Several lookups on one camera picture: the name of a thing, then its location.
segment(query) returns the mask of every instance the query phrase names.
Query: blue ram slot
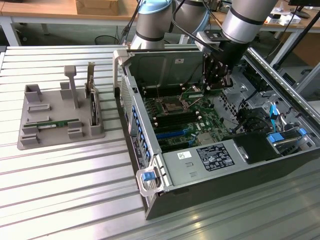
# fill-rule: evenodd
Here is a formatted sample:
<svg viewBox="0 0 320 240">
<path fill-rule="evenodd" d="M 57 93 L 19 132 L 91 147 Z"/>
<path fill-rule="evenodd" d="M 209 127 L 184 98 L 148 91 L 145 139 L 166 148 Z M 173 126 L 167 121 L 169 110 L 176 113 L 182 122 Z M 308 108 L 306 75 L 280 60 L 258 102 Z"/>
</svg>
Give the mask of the blue ram slot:
<svg viewBox="0 0 320 240">
<path fill-rule="evenodd" d="M 187 134 L 187 132 L 188 132 L 188 129 L 183 129 L 182 131 L 159 133 L 159 134 L 156 134 L 155 136 L 156 136 L 156 139 L 167 139 L 167 138 L 184 136 Z"/>
</svg>

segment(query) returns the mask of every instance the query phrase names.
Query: circuit board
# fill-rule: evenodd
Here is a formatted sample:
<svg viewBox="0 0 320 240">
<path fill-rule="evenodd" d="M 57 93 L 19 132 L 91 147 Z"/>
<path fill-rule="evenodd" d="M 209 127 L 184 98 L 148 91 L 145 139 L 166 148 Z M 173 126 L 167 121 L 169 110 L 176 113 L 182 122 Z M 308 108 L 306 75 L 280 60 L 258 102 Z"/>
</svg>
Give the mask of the circuit board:
<svg viewBox="0 0 320 240">
<path fill-rule="evenodd" d="M 214 109 L 214 97 L 193 94 L 192 97 L 174 95 L 143 99 L 162 152 L 216 143 L 229 134 Z M 170 116 L 169 122 L 156 122 Z"/>
</svg>

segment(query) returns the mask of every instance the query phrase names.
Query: cardboard box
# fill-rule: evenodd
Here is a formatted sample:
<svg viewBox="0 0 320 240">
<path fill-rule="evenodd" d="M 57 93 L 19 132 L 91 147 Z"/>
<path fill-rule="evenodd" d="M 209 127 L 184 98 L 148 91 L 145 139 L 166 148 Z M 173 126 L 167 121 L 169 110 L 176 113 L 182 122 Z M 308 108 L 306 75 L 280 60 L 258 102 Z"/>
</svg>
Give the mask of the cardboard box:
<svg viewBox="0 0 320 240">
<path fill-rule="evenodd" d="M 118 15 L 118 0 L 75 0 L 75 5 L 79 15 Z"/>
<path fill-rule="evenodd" d="M 264 21 L 265 24 L 277 24 L 279 21 L 279 18 L 271 18 L 267 17 L 266 20 Z"/>
<path fill-rule="evenodd" d="M 291 18 L 292 18 L 292 14 L 281 15 L 281 17 L 279 19 L 279 24 L 281 24 L 282 26 L 287 26 L 288 23 L 290 22 Z M 294 15 L 290 24 L 298 24 L 298 23 L 300 23 L 300 21 L 301 21 L 301 18 Z"/>
</svg>

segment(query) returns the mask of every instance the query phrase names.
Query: white label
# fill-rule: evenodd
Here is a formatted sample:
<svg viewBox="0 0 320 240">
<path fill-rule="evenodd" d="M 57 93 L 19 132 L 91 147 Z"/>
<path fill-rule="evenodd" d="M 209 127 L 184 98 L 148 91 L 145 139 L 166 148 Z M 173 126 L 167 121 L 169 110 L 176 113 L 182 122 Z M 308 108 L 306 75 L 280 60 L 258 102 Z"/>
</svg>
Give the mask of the white label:
<svg viewBox="0 0 320 240">
<path fill-rule="evenodd" d="M 175 61 L 174 61 L 174 64 L 183 64 L 184 63 L 184 59 L 183 58 L 179 58 L 179 59 L 176 59 Z"/>
<path fill-rule="evenodd" d="M 56 127 L 57 127 L 56 124 L 52 124 L 52 125 L 38 126 L 38 129 L 53 129 Z"/>
<path fill-rule="evenodd" d="M 187 158 L 191 158 L 191 153 L 189 151 L 184 151 L 184 152 L 178 152 L 177 153 L 178 158 L 181 159 L 187 159 Z"/>
<path fill-rule="evenodd" d="M 201 128 L 200 128 L 199 124 L 196 123 L 195 125 L 196 125 L 196 128 L 197 128 L 199 131 L 201 131 Z"/>
</svg>

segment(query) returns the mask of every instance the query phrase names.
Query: motherboard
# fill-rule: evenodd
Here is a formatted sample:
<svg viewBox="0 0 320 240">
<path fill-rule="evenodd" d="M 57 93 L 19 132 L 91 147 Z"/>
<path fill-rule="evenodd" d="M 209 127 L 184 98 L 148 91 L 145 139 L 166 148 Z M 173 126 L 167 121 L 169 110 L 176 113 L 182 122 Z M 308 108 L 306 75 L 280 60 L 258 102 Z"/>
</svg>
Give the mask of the motherboard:
<svg viewBox="0 0 320 240">
<path fill-rule="evenodd" d="M 215 111 L 219 94 L 203 94 L 195 86 L 144 91 L 144 105 L 163 153 L 216 143 L 229 134 Z"/>
</svg>

